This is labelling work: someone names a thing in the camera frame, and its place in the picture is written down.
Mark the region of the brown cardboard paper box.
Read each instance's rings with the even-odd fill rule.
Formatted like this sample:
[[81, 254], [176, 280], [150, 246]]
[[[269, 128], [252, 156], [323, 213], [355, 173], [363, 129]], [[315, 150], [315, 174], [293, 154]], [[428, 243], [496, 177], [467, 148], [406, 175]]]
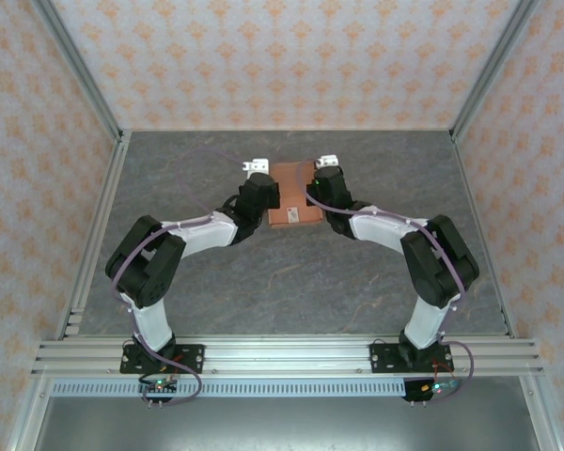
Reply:
[[270, 228], [313, 226], [323, 220], [322, 210], [308, 206], [306, 186], [313, 180], [313, 163], [275, 163], [271, 177], [278, 183], [280, 207], [268, 210]]

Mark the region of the grey metal sheet panel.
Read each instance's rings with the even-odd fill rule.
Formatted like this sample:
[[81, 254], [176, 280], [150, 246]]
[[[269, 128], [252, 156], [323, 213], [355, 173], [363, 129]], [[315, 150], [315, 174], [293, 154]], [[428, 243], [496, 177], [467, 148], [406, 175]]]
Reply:
[[34, 451], [540, 451], [526, 407], [489, 399], [411, 407], [398, 398], [50, 401]]

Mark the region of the aluminium table side rail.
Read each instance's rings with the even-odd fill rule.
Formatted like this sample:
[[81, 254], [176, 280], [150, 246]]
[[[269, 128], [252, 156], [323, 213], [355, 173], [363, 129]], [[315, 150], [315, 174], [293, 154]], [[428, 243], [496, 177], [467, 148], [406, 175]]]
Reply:
[[486, 230], [483, 221], [481, 220], [481, 216], [479, 214], [479, 208], [477, 205], [477, 201], [475, 199], [475, 193], [471, 186], [465, 168], [465, 159], [462, 156], [459, 143], [456, 140], [452, 141], [452, 147], [455, 155], [455, 160], [460, 169], [460, 174], [462, 176], [462, 183], [476, 225], [478, 240], [480, 242], [482, 253], [484, 255], [484, 264], [481, 265], [481, 268], [486, 269], [487, 277], [489, 278], [490, 283], [493, 286], [494, 304], [496, 305], [496, 310], [499, 312], [502, 319], [502, 324], [503, 324], [502, 333], [501, 334], [497, 333], [496, 335], [506, 336], [509, 339], [515, 339], [518, 337], [518, 331], [517, 328], [515, 327], [515, 323], [514, 323], [512, 312], [510, 311], [510, 307], [506, 303], [502, 293], [500, 281], [497, 276], [497, 271], [495, 270], [494, 267], [494, 259], [493, 256], [491, 255], [489, 249], [489, 243], [485, 235]]
[[78, 324], [85, 310], [87, 295], [96, 270], [104, 233], [132, 133], [131, 130], [123, 130], [115, 140], [102, 178], [100, 194], [93, 210], [84, 252], [56, 328], [55, 340], [57, 341], [63, 340], [68, 335], [67, 330], [70, 327], [73, 328], [73, 334], [77, 334], [79, 330]]

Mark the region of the aluminium mounting rail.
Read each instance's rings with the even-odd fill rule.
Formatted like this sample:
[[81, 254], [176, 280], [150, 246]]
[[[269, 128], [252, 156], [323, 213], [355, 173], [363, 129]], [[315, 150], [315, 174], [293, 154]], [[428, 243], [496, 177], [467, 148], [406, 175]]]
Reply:
[[[350, 377], [371, 374], [369, 345], [395, 342], [393, 336], [366, 334], [189, 335], [183, 344], [201, 344], [207, 377]], [[31, 373], [46, 377], [114, 377], [121, 335], [72, 335], [39, 345]], [[532, 339], [497, 335], [449, 337], [457, 376], [543, 376], [547, 365]]]

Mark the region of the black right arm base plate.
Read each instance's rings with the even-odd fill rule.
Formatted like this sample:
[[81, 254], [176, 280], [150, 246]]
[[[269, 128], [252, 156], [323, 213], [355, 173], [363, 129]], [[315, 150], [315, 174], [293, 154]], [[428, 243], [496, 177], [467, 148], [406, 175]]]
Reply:
[[369, 362], [373, 373], [433, 373], [454, 370], [449, 346], [433, 343], [417, 350], [410, 343], [383, 343], [369, 345]]

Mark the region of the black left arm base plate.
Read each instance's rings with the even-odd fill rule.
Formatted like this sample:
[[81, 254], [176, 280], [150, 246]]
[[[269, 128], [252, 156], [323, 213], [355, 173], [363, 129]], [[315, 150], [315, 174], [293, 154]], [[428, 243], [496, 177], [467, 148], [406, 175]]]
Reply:
[[[175, 344], [159, 351], [159, 354], [177, 364], [188, 366], [197, 374], [202, 373], [205, 347], [203, 345]], [[139, 343], [128, 343], [123, 346], [120, 361], [121, 374], [180, 374], [181, 370], [151, 356]]]

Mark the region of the aluminium frame post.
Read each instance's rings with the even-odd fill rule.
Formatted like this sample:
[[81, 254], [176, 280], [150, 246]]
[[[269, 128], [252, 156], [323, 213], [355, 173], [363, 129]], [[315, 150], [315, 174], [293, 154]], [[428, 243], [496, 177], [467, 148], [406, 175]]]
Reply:
[[451, 141], [454, 144], [457, 144], [466, 133], [467, 127], [482, 104], [494, 79], [506, 62], [512, 48], [528, 24], [530, 16], [535, 11], [539, 1], [518, 0], [515, 9], [478, 74], [478, 78], [469, 91], [454, 124], [448, 130]]
[[47, 30], [55, 40], [56, 46], [69, 65], [77, 82], [85, 93], [100, 123], [116, 142], [123, 134], [118, 122], [103, 96], [95, 77], [92, 75], [84, 57], [74, 42], [53, 0], [30, 0], [43, 20]]

